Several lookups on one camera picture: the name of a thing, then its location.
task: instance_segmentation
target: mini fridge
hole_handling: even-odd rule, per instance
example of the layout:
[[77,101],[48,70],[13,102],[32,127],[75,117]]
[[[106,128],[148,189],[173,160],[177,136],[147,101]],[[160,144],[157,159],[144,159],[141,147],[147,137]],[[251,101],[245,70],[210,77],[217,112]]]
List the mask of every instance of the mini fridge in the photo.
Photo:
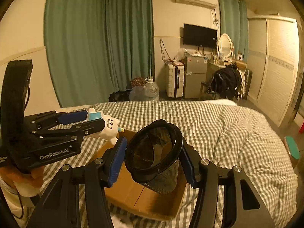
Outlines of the mini fridge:
[[203,57],[188,56],[185,59],[184,98],[198,98],[201,82],[206,81],[207,63]]

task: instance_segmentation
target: wall trim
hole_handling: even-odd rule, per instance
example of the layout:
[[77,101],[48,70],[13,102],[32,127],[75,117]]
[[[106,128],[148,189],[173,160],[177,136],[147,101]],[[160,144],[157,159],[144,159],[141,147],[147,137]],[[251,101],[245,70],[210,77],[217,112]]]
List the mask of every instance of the wall trim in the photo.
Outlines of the wall trim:
[[46,49],[46,47],[45,46],[41,46],[41,47],[36,47],[36,48],[32,48],[32,49],[26,50],[24,52],[18,52],[18,53],[14,54],[14,55],[11,55],[11,56],[6,57],[5,59],[1,60],[0,61],[0,66],[2,66],[4,64],[6,64],[6,63],[8,63],[8,62],[10,62],[10,61],[18,58],[18,57],[21,57],[23,55],[34,53],[36,51],[40,51],[40,50],[44,50],[44,49]]

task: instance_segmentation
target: blue gripper pad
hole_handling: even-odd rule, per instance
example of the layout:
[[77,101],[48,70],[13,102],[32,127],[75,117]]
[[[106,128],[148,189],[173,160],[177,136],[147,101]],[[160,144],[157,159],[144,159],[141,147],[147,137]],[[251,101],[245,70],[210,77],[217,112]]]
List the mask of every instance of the blue gripper pad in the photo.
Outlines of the blue gripper pad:
[[84,121],[87,119],[87,114],[87,111],[65,113],[58,118],[58,122],[63,125],[67,125],[74,122]]
[[199,183],[201,176],[199,162],[201,159],[202,158],[200,157],[198,151],[191,149],[186,141],[183,141],[179,160],[181,166],[183,167],[186,180],[192,186],[192,188],[200,187]]
[[121,169],[121,165],[124,162],[125,159],[125,152],[127,148],[128,141],[126,137],[121,137],[118,139],[116,142],[113,150],[115,154],[113,155],[113,160],[110,164],[108,173],[109,173],[109,178],[108,178],[108,184],[110,187],[113,186],[113,183],[115,183],[118,179],[118,175]]

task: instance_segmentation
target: round mirror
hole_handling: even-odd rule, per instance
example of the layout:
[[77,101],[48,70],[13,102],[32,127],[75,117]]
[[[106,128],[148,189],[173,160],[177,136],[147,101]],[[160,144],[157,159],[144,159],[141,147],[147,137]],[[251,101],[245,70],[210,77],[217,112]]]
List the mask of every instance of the round mirror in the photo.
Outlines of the round mirror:
[[233,54],[232,42],[228,34],[224,33],[223,35],[221,35],[218,41],[218,48],[219,48],[219,52],[222,52],[224,54],[225,59],[227,59]]

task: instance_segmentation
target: sliding wardrobe door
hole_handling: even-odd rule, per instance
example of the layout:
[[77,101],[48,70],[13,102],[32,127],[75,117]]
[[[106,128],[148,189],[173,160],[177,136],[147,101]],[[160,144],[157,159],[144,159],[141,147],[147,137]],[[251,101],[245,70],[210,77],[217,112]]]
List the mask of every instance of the sliding wardrobe door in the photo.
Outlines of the sliding wardrobe door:
[[253,72],[249,89],[249,97],[257,100],[262,84],[266,63],[267,27],[266,19],[250,19],[249,24],[249,54],[247,68]]
[[298,30],[292,20],[269,18],[267,30],[267,61],[257,103],[259,108],[279,126],[291,103],[298,72]]

